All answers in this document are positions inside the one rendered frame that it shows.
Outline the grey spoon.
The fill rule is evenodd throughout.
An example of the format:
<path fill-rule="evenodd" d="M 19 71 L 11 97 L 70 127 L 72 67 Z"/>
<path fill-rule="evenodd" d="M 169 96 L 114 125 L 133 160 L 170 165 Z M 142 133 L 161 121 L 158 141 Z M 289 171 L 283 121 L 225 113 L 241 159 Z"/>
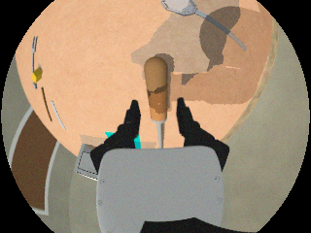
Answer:
<path fill-rule="evenodd" d="M 246 51 L 247 48 L 244 46 L 244 44 L 234 34 L 232 34 L 227 28 L 225 28 L 222 24 L 220 24 L 218 21 L 216 21 L 212 17 L 197 10 L 196 9 L 197 6 L 193 0 L 161 0 L 160 3 L 162 4 L 163 8 L 166 9 L 166 11 L 169 11 L 169 12 L 181 15 L 181 16 L 196 14 L 200 17 L 205 18 L 206 20 L 210 21 L 211 23 L 219 27 L 221 30 L 223 30 L 224 33 L 226 33 L 244 51 Z M 165 4 L 168 5 L 168 7 Z M 188 12 L 188 13 L 185 13 L 185 12 Z"/>

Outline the teal square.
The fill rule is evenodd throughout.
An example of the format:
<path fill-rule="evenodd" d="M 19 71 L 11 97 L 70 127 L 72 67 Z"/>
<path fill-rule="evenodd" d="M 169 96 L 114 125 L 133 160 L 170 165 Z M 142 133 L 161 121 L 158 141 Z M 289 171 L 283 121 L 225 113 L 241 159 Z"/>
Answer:
<path fill-rule="evenodd" d="M 107 135 L 107 137 L 109 138 L 112 134 L 114 134 L 113 132 L 105 132 L 105 134 Z M 138 138 L 134 139 L 134 144 L 135 144 L 135 148 L 136 149 L 140 149 L 141 148 L 141 143 L 140 143 L 140 135 L 138 136 Z"/>

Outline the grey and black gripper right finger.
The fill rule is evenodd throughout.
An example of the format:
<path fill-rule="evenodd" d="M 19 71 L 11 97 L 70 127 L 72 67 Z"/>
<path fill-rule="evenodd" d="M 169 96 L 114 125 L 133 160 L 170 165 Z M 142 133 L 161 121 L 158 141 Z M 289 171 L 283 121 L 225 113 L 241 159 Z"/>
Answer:
<path fill-rule="evenodd" d="M 184 147 L 206 146 L 213 149 L 219 158 L 223 171 L 229 154 L 229 146 L 218 139 L 216 140 L 213 135 L 200 127 L 198 121 L 193 120 L 190 107 L 186 106 L 183 97 L 177 99 L 176 117 L 179 133 L 185 138 Z"/>

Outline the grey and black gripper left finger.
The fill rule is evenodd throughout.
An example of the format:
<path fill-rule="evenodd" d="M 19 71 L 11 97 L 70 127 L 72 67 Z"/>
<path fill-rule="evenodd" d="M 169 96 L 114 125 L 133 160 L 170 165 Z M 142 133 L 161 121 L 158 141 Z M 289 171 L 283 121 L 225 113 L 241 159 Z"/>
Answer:
<path fill-rule="evenodd" d="M 141 112 L 138 100 L 132 100 L 129 110 L 126 111 L 123 123 L 117 128 L 117 132 L 107 138 L 104 144 L 99 145 L 90 152 L 90 158 L 97 174 L 101 159 L 107 151 L 114 149 L 136 149 L 134 139 L 139 136 L 140 121 Z"/>

